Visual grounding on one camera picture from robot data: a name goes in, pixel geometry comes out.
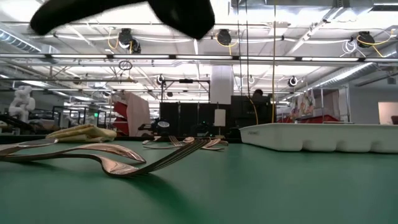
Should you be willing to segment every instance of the fluorescent light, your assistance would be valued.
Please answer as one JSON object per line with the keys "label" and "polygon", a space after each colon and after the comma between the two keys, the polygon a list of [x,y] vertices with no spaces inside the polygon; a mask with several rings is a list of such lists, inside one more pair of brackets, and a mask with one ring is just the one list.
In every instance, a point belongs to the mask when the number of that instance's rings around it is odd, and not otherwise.
{"label": "fluorescent light", "polygon": [[83,89],[82,91],[112,91],[111,89]]}
{"label": "fluorescent light", "polygon": [[21,82],[26,83],[26,84],[30,84],[30,85],[34,85],[34,86],[39,86],[39,87],[48,86],[47,84],[45,84],[43,82],[38,82],[38,81],[21,81]]}
{"label": "fluorescent light", "polygon": [[114,54],[114,52],[111,49],[105,49],[105,51],[111,52],[112,54]]}
{"label": "fluorescent light", "polygon": [[290,104],[289,102],[286,102],[286,101],[278,101],[278,103]]}
{"label": "fluorescent light", "polygon": [[58,95],[60,95],[60,96],[66,96],[66,97],[69,97],[69,95],[67,95],[67,94],[64,94],[64,93],[62,93],[62,92],[59,92],[59,91],[54,91],[54,93],[56,93],[56,94],[58,94]]}
{"label": "fluorescent light", "polygon": [[45,58],[42,54],[0,54],[0,57],[8,58]]}
{"label": "fluorescent light", "polygon": [[64,55],[55,54],[51,55],[53,58],[106,58],[106,55]]}
{"label": "fluorescent light", "polygon": [[365,62],[398,62],[398,58],[367,58]]}
{"label": "fluorescent light", "polygon": [[398,6],[398,3],[374,3],[374,6]]}
{"label": "fluorescent light", "polygon": [[168,55],[113,55],[114,58],[151,58],[151,59],[165,59]]}
{"label": "fluorescent light", "polygon": [[198,41],[196,39],[193,40],[193,48],[195,49],[195,55],[198,55],[199,48],[198,48]]}
{"label": "fluorescent light", "polygon": [[359,58],[327,58],[327,57],[304,57],[303,61],[315,62],[356,62]]}
{"label": "fluorescent light", "polygon": [[93,99],[89,98],[89,97],[84,97],[84,96],[74,96],[74,98],[78,99],[78,100],[83,100],[83,101],[91,101]]}
{"label": "fluorescent light", "polygon": [[[262,57],[262,56],[241,56],[241,60],[273,60],[273,57]],[[287,61],[295,60],[295,57],[275,57],[275,60]]]}
{"label": "fluorescent light", "polygon": [[79,91],[78,89],[49,89],[50,91]]}
{"label": "fluorescent light", "polygon": [[177,55],[177,59],[197,59],[197,60],[231,60],[232,56],[211,56],[211,55]]}

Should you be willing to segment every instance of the green table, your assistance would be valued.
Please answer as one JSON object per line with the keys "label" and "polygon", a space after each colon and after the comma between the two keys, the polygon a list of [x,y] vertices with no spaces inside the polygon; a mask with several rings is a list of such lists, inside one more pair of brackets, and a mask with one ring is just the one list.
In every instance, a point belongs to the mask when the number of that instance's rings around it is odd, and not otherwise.
{"label": "green table", "polygon": [[[148,162],[171,152],[114,143]],[[0,162],[0,222],[397,223],[397,173],[395,155],[275,152],[245,144],[197,151],[134,179],[109,177],[87,159]]]}

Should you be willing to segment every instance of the white robot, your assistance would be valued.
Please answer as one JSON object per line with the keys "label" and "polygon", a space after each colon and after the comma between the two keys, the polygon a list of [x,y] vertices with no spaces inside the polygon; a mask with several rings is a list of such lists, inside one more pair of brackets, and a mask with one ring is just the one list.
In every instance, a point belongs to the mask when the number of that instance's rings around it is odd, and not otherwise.
{"label": "white robot", "polygon": [[10,116],[19,115],[19,119],[25,123],[28,122],[29,112],[35,109],[35,99],[30,97],[31,86],[20,86],[15,91],[15,98],[10,104],[8,112]]}

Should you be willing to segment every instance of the fork tines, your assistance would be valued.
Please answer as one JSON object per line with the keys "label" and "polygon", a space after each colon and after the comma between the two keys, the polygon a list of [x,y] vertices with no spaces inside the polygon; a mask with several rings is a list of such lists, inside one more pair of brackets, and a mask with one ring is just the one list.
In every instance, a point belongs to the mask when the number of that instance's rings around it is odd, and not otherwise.
{"label": "fork tines", "polygon": [[174,162],[177,162],[184,157],[188,156],[189,154],[195,152],[196,150],[202,148],[204,145],[208,144],[209,140],[196,140],[193,143],[187,144],[180,149],[177,149],[176,151],[172,152],[171,154],[167,155],[166,157],[154,162],[153,164],[144,167],[142,169],[137,170],[134,172],[133,175],[137,174],[146,174],[155,170],[162,169],[164,167],[167,167]]}
{"label": "fork tines", "polygon": [[174,146],[182,146],[182,144],[180,143],[179,140],[177,140],[177,138],[175,136],[169,136],[170,141],[172,142],[172,144]]}

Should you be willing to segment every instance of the white pillar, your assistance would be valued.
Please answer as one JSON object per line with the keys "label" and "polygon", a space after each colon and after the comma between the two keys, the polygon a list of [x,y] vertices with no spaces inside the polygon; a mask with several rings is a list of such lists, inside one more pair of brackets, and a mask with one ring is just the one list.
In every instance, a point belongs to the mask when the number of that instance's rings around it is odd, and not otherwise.
{"label": "white pillar", "polygon": [[231,66],[213,66],[210,78],[210,102],[231,104],[234,93],[234,75]]}

